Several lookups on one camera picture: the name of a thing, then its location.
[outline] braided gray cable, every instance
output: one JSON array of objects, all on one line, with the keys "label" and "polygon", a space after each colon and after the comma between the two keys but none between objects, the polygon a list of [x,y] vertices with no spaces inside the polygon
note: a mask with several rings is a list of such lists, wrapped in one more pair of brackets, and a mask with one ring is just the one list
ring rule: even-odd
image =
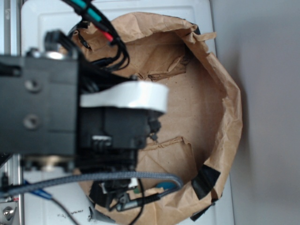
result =
[{"label": "braided gray cable", "polygon": [[148,178],[148,179],[158,179],[158,180],[171,180],[177,187],[166,190],[159,194],[160,197],[166,196],[170,193],[180,190],[183,187],[182,180],[170,173],[157,173],[157,172],[98,172],[98,173],[88,173],[81,175],[73,175],[68,177],[56,178],[51,180],[45,180],[33,184],[20,185],[9,188],[7,191],[0,192],[0,198],[9,197],[14,195],[24,194],[26,192],[31,192],[50,186],[80,182],[87,180],[124,180],[130,178]]}]

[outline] white surface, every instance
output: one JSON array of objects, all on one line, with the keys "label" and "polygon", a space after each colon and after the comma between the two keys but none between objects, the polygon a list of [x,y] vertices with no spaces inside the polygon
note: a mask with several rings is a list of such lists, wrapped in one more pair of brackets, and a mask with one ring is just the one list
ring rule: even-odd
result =
[{"label": "white surface", "polygon": [[212,0],[217,55],[242,89],[236,225],[300,224],[300,1]]},{"label": "white surface", "polygon": [[83,94],[83,108],[113,106],[117,108],[151,109],[166,113],[169,89],[159,83],[131,81],[93,94]]},{"label": "white surface", "polygon": [[[115,17],[134,11],[152,12],[185,18],[199,25],[201,33],[212,32],[210,3],[208,0],[95,0],[93,3],[111,20]],[[61,29],[67,33],[80,18],[73,10],[59,0],[28,0],[22,8],[22,53],[30,47],[43,49],[44,34],[48,30]],[[210,51],[215,52],[214,40],[206,42]],[[57,177],[56,173],[25,173],[30,181]],[[89,215],[87,199],[78,184],[69,184],[48,189],[58,198],[65,199],[64,204],[70,211],[81,211],[74,214],[82,224],[87,224]],[[26,225],[68,225],[68,219],[58,216],[61,211],[51,202],[39,199],[32,195],[25,197]],[[195,223],[187,219],[180,225],[233,225],[233,208],[231,187],[229,180],[226,183],[223,197],[212,206]]]}]

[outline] teal cable sleeve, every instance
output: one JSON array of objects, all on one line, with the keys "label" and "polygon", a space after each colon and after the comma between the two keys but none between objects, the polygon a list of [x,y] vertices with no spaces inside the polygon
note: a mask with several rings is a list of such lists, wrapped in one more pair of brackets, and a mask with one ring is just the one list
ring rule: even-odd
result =
[{"label": "teal cable sleeve", "polygon": [[[71,1],[74,2],[76,5],[78,5],[81,8],[86,7],[86,3],[83,0],[71,0]],[[96,21],[100,22],[102,20],[102,18],[93,9],[89,8],[87,12]]]}]

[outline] black tape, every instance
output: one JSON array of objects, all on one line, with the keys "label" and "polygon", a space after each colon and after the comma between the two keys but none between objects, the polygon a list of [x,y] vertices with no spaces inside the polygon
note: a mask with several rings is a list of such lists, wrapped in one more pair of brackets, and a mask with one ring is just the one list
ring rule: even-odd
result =
[{"label": "black tape", "polygon": [[211,205],[205,209],[203,209],[200,212],[195,213],[194,215],[192,215],[190,218],[191,220],[193,220],[194,222],[199,219],[209,208],[211,207]]},{"label": "black tape", "polygon": [[102,188],[99,185],[98,181],[94,181],[92,188],[90,189],[89,197],[93,200],[94,203],[102,207],[106,206],[106,194],[103,194]]},{"label": "black tape", "polygon": [[215,186],[220,172],[203,165],[198,175],[192,179],[192,186],[199,200],[203,199]]}]

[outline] brown paper bag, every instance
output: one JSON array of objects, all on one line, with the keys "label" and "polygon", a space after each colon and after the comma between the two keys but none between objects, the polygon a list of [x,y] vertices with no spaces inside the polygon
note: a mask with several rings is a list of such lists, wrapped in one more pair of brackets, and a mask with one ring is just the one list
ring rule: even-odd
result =
[{"label": "brown paper bag", "polygon": [[[174,225],[200,212],[219,199],[240,141],[242,111],[240,90],[205,40],[215,33],[198,35],[197,26],[176,17],[130,13],[113,22],[126,43],[130,65],[117,74],[138,75],[142,80],[162,83],[170,89],[168,113],[160,118],[159,143],[148,140],[139,151],[138,171],[168,172],[182,178],[184,188],[145,206],[137,225]],[[112,56],[116,49],[91,24],[79,29],[90,49],[79,45],[88,60]],[[143,180],[146,195],[159,189],[158,181]],[[209,190],[197,187],[211,185]],[[81,186],[89,195],[91,182]],[[133,192],[132,198],[140,197]],[[96,209],[118,224],[128,224],[139,209],[108,212]]]}]

